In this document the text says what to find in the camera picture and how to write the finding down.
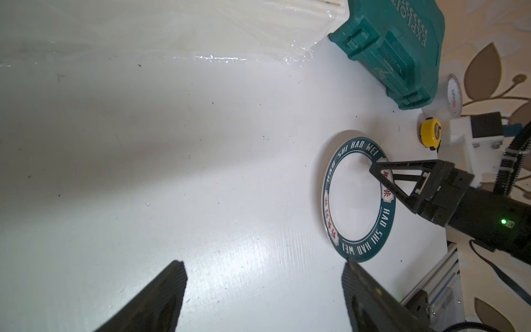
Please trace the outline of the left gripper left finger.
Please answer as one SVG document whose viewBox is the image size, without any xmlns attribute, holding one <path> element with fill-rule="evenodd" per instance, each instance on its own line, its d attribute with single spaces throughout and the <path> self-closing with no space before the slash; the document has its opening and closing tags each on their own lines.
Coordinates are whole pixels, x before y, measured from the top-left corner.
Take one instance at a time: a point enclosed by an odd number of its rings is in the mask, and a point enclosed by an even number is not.
<svg viewBox="0 0 531 332">
<path fill-rule="evenodd" d="M 175 331 L 188 276 L 182 261 L 172 261 L 98 331 Z"/>
</svg>

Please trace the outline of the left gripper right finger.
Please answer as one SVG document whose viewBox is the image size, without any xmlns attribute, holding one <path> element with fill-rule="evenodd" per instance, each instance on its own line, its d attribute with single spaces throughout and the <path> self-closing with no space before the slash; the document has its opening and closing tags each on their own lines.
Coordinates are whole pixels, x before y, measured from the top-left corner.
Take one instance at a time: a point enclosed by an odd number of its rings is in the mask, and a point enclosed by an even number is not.
<svg viewBox="0 0 531 332">
<path fill-rule="evenodd" d="M 345 264 L 342 289 L 353 331 L 431 331 L 356 262 Z"/>
</svg>

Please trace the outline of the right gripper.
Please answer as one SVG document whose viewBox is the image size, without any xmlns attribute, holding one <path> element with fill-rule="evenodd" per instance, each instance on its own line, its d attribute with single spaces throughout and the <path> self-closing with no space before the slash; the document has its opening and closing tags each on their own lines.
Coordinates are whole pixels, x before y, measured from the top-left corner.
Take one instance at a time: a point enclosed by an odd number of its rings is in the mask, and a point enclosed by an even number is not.
<svg viewBox="0 0 531 332">
<path fill-rule="evenodd" d="M 443 160 L 378 162 L 369 172 L 411 212 L 439 226 L 449 223 L 475 177 Z M 411 193 L 398 181 L 413 183 Z"/>
</svg>

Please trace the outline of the white plate green rim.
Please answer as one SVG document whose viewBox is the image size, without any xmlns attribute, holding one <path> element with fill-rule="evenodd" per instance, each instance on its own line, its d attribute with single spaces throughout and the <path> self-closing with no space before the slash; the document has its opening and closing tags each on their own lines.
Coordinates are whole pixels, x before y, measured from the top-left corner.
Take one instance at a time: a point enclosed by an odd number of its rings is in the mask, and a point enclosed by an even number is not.
<svg viewBox="0 0 531 332">
<path fill-rule="evenodd" d="M 373 259 L 394 225 L 396 199 L 370 172 L 388 161 L 372 139 L 358 136 L 333 153 L 321 189 L 322 220 L 334 249 L 348 261 Z"/>
</svg>

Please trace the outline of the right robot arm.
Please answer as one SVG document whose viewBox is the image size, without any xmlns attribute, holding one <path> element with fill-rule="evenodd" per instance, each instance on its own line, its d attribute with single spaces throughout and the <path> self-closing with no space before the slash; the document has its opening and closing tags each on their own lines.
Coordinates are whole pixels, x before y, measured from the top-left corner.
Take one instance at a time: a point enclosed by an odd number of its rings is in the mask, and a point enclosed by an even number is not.
<svg viewBox="0 0 531 332">
<path fill-rule="evenodd" d="M 369 171 L 413 214 L 530 263 L 528 204 L 473 188 L 473 174 L 443 160 L 379 162 Z"/>
</svg>

